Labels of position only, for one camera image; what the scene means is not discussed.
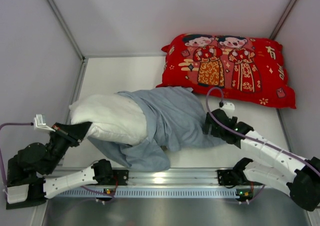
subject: black hair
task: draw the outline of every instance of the black hair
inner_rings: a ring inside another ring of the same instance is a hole
[[[217,38],[218,38],[218,43],[220,43],[220,42],[225,42],[225,41],[226,41],[226,39],[227,39],[228,37],[237,38],[237,39],[239,39],[239,40],[244,40],[244,39],[246,39],[245,37],[235,37],[235,36],[218,36],[218,37],[217,37]]]
[[[208,37],[208,38],[213,38],[212,35],[204,35],[204,34],[191,34],[191,35],[187,35],[185,37],[182,38],[182,41],[184,43],[187,43],[191,40],[194,40],[194,39],[197,39],[197,38],[200,38],[200,37]]]

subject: white tabletop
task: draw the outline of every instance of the white tabletop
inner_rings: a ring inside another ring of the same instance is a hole
[[[164,57],[91,58],[87,64],[80,98],[92,94],[152,89],[161,83],[164,64]],[[205,96],[198,97],[205,106]],[[252,126],[264,138],[283,149],[288,149],[276,109],[254,103],[229,101],[235,104],[234,116],[237,116],[239,121]],[[218,98],[210,99],[211,110],[218,107],[218,102]],[[229,144],[207,149],[187,148],[179,152],[166,153],[171,161],[171,167],[232,167],[241,158],[248,157],[248,154]],[[80,146],[67,151],[63,166],[87,167],[102,158],[106,157],[85,140]],[[113,167],[122,167],[116,162],[111,164]]]

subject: gray fabric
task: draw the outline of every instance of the gray fabric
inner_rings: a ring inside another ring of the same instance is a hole
[[[119,92],[141,107],[146,116],[147,138],[135,146],[94,138],[89,140],[109,159],[140,171],[170,168],[170,161],[161,146],[179,151],[184,147],[206,148],[221,144],[221,139],[202,133],[206,113],[191,91],[182,87],[165,87]]]

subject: yellow patterned skirt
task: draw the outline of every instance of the yellow patterned skirt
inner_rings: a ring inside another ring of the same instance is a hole
[[[225,86],[224,66],[220,59],[209,62],[201,62],[198,83],[209,86]]]

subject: perforated metal strip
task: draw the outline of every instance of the perforated metal strip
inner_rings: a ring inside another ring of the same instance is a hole
[[[94,190],[103,192],[102,188]],[[65,191],[59,197],[108,197],[83,188]],[[236,189],[227,188],[118,188],[118,198],[238,198]]]

